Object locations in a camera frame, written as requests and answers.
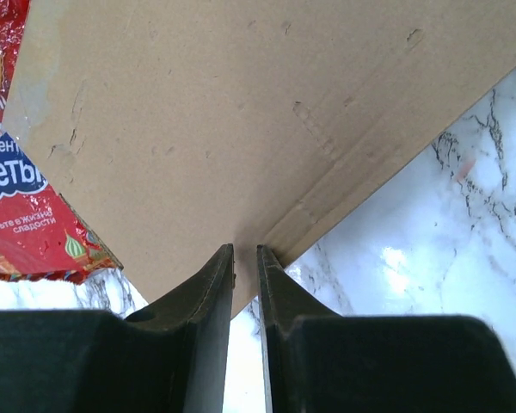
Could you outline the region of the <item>red candy bag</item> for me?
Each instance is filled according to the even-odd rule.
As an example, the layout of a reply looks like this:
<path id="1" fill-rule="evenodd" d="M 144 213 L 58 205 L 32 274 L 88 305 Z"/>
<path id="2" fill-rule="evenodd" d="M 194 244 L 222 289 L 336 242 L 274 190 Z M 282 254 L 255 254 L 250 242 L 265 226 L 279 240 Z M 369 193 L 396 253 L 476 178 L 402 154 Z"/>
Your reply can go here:
<path id="1" fill-rule="evenodd" d="M 120 263 L 2 127 L 28 10 L 0 1 L 0 280 L 81 284 Z"/>

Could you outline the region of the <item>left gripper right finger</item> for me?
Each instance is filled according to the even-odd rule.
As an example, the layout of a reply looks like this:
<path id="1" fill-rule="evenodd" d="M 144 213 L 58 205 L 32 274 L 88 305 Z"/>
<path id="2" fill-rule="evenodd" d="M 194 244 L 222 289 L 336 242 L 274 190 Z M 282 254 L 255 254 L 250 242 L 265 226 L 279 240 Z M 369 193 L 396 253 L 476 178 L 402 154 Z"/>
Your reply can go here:
<path id="1" fill-rule="evenodd" d="M 343 317 L 257 249 L 269 412 L 516 412 L 496 334 L 468 316 Z"/>

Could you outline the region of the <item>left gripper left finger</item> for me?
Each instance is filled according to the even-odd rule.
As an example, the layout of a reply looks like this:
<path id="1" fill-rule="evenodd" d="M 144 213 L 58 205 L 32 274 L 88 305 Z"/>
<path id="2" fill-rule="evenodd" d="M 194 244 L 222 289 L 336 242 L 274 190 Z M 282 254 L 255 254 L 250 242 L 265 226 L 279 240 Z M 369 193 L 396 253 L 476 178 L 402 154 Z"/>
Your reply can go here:
<path id="1" fill-rule="evenodd" d="M 234 250 L 129 317 L 0 311 L 0 412 L 219 412 Z"/>

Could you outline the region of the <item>brown cardboard express box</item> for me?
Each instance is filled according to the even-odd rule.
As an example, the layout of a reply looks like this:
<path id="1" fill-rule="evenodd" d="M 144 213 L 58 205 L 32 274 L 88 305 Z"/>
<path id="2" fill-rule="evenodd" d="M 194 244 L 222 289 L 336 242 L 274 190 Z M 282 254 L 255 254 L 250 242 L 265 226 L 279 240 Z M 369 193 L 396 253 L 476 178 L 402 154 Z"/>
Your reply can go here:
<path id="1" fill-rule="evenodd" d="M 34 1 L 4 129 L 153 301 L 288 264 L 516 67 L 516 1 Z"/>

